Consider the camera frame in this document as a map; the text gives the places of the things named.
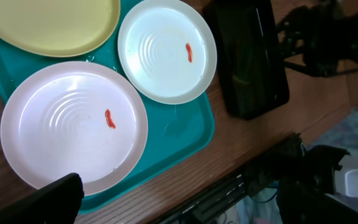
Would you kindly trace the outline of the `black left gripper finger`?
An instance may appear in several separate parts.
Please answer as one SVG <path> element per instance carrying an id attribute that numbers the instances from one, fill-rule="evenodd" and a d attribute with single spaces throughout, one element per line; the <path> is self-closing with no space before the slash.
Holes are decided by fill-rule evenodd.
<path id="1" fill-rule="evenodd" d="M 0 210 L 0 223 L 73 223 L 84 196 L 81 177 L 71 173 Z"/>

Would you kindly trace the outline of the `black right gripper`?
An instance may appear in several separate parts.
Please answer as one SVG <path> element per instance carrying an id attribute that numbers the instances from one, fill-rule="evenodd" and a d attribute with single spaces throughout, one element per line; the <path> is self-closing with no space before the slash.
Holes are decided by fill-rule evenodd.
<path id="1" fill-rule="evenodd" d="M 277 24 L 277 32 L 283 33 L 278 46 L 284 59 L 303 56 L 303 65 L 285 61 L 287 68 L 311 77 L 358 72 L 358 68 L 337 70 L 341 60 L 358 63 L 358 13 L 346 17 L 338 1 L 292 10 Z"/>

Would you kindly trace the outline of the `white plate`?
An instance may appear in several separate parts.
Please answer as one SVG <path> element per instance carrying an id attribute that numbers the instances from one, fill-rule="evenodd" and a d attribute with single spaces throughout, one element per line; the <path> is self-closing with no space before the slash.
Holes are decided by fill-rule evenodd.
<path id="1" fill-rule="evenodd" d="M 122 21 L 117 50 L 129 81 L 163 104 L 196 99 L 216 72 L 218 56 L 211 29 L 183 1 L 137 3 Z"/>
<path id="2" fill-rule="evenodd" d="M 131 173 L 148 130 L 143 101 L 122 75 L 97 63 L 63 62 L 14 90 L 0 138 L 9 165 L 30 186 L 76 173 L 85 195 L 94 195 Z"/>

